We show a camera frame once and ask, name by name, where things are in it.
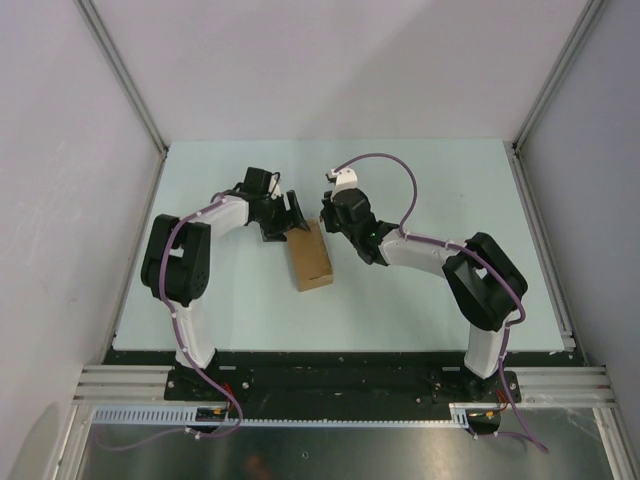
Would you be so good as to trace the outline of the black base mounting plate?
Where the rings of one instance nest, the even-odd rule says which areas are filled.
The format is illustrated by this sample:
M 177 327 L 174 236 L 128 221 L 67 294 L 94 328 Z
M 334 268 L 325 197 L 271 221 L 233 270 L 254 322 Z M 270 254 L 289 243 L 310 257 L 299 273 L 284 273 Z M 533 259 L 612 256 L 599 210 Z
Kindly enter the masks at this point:
M 164 399 L 219 405 L 250 420 L 444 420 L 451 403 L 522 399 L 513 367 L 584 367 L 578 352 L 510 353 L 495 383 L 470 395 L 462 355 L 220 351 L 203 374 L 169 351 L 110 350 L 107 365 L 170 366 Z

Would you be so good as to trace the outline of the aluminium frame post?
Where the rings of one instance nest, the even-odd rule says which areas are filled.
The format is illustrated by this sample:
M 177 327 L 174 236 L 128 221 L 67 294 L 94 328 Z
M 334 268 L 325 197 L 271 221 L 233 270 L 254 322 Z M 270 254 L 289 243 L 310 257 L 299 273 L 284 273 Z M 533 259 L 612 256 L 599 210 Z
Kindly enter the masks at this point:
M 511 142 L 511 146 L 515 152 L 520 151 L 524 147 L 528 138 L 541 121 L 562 83 L 569 74 L 571 67 L 585 47 L 608 4 L 609 1 L 605 0 L 590 0 L 586 2 L 559 55 L 554 61 L 541 90 L 529 109 L 523 124 Z
M 119 84 L 135 117 L 143 127 L 155 151 L 161 159 L 165 159 L 169 147 L 163 139 L 160 129 L 153 119 L 96 3 L 91 0 L 75 0 L 74 4 Z

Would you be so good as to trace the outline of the brown cardboard express box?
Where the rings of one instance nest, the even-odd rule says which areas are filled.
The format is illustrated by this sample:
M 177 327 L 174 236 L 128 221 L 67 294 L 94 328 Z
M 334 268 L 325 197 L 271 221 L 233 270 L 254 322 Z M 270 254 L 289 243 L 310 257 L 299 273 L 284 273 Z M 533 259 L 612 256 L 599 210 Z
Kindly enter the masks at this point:
M 308 219 L 307 224 L 309 230 L 292 229 L 287 233 L 287 244 L 299 292 L 330 285 L 334 280 L 321 225 L 314 219 Z

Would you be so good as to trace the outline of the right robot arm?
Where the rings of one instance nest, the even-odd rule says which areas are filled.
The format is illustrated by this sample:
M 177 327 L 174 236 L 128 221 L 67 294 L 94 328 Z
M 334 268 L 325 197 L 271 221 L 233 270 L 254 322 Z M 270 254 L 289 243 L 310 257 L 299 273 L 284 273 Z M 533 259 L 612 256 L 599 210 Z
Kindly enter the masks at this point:
M 358 188 L 327 191 L 321 219 L 326 231 L 349 240 L 368 265 L 407 267 L 446 280 L 463 317 L 470 323 L 463 393 L 484 401 L 504 373 L 509 329 L 523 322 L 528 283 L 490 235 L 476 233 L 464 244 L 403 233 L 399 225 L 378 220 Z

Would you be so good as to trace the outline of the right aluminium frame post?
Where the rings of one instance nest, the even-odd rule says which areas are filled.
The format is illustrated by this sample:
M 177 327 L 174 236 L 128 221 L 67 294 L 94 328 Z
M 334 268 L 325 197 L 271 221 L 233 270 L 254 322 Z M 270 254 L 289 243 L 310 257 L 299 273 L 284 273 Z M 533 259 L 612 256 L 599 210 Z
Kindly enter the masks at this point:
M 571 67 L 585 47 L 608 4 L 609 1 L 605 0 L 590 0 L 586 2 L 559 55 L 554 61 L 541 90 L 529 109 L 523 124 L 511 142 L 511 146 L 515 152 L 520 151 L 524 147 L 528 138 L 541 121 L 562 83 L 569 74 Z

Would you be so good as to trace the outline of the right aluminium side rail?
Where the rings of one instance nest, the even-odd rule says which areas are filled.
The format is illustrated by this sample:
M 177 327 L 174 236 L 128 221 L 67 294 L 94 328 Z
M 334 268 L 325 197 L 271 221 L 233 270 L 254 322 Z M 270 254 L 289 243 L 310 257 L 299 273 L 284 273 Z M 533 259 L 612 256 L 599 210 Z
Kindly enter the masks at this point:
M 527 177 L 524 163 L 520 159 L 518 152 L 515 150 L 513 145 L 510 142 L 505 142 L 504 148 L 516 188 L 521 198 L 524 213 L 527 218 L 538 261 L 541 266 L 542 275 L 544 277 L 547 292 L 551 300 L 551 305 L 553 307 L 563 341 L 564 350 L 573 352 L 577 349 L 578 342 L 564 291 L 560 284 L 557 269 L 553 261 L 545 225 L 538 208 L 532 186 Z

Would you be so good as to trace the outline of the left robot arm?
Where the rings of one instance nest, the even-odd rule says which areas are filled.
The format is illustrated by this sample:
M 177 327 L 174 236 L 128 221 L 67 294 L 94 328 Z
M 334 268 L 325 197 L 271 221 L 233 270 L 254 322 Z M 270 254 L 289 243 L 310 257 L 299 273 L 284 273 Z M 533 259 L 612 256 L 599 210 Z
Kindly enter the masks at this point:
M 221 387 L 220 374 L 208 367 L 216 347 L 201 302 L 210 278 L 212 242 L 252 223 L 265 242 L 284 242 L 294 229 L 310 230 L 295 192 L 282 192 L 280 179 L 278 172 L 249 167 L 241 182 L 214 194 L 197 211 L 183 218 L 161 214 L 153 221 L 141 281 L 170 311 L 176 360 L 192 368 L 185 385 L 199 399 L 214 397 Z

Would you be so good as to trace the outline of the aluminium front cross rail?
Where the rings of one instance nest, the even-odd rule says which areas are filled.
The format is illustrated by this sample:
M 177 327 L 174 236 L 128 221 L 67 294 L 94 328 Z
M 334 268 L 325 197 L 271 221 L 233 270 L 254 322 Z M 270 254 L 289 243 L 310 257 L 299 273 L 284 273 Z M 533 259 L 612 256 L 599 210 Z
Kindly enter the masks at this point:
M 170 366 L 97 365 L 83 368 L 79 403 L 163 404 Z M 524 408 L 605 408 L 617 404 L 604 367 L 513 367 Z

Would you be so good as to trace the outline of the left aluminium frame post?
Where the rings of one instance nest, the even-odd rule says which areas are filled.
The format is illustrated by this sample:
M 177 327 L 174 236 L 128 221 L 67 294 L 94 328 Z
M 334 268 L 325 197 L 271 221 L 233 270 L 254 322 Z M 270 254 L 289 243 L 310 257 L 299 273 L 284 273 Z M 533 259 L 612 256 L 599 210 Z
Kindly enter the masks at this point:
M 135 117 L 143 127 L 155 151 L 161 159 L 165 159 L 169 147 L 163 139 L 160 129 L 153 119 L 96 3 L 91 0 L 75 0 L 74 4 L 119 84 Z

